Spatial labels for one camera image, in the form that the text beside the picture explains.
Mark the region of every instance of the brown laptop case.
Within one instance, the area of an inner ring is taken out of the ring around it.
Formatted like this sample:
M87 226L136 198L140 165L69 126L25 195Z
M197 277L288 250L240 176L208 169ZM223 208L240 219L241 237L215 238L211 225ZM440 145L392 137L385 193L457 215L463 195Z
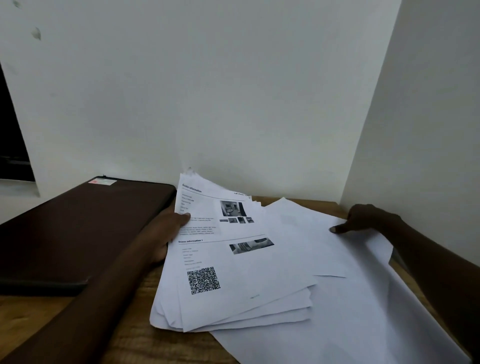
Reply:
M78 294L176 191L98 178L115 182L82 183L0 225L0 294Z

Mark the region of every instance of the hand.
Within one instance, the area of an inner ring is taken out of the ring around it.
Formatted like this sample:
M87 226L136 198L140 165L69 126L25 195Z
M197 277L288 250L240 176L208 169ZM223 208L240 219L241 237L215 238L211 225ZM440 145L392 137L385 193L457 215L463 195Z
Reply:
M343 234L351 230L379 229L387 222L401 220L400 216L391 214L374 205L354 205L348 212L347 221L333 226L329 230L335 234Z
M167 256L167 243L172 241L180 228L190 220L190 214L176 214L173 212L175 201L160 212L150 223L145 226L137 239L146 243L153 243L155 250L152 262L157 263Z

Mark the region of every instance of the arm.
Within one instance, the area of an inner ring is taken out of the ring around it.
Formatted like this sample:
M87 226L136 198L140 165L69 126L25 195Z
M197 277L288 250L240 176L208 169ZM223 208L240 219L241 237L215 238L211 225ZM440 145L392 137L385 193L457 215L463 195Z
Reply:
M480 267L373 205L355 205L331 232L378 230L397 249L421 290L460 343L480 358Z
M1 364L91 363L143 274L165 258L167 242L189 219L189 214L173 213L172 207L162 211L103 274Z

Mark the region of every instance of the wooden desk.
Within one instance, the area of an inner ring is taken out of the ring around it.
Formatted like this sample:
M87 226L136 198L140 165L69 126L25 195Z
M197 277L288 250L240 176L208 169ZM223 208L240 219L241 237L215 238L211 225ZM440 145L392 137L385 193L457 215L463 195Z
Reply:
M277 198L254 197L254 200L266 206ZM347 216L335 202L293 201L339 218ZM392 266L437 318L438 315L429 307L415 281L399 265ZM178 333L150 326L150 309L162 268L151 271L137 289L115 329L102 363L237 363L207 332ZM0 359L37 332L72 299L0 296Z

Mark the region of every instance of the dark window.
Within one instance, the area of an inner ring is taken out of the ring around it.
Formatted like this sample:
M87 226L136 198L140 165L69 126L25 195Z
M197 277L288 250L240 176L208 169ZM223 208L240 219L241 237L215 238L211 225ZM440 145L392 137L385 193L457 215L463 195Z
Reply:
M35 181L12 98L0 66L0 95L3 98L0 123L0 179Z

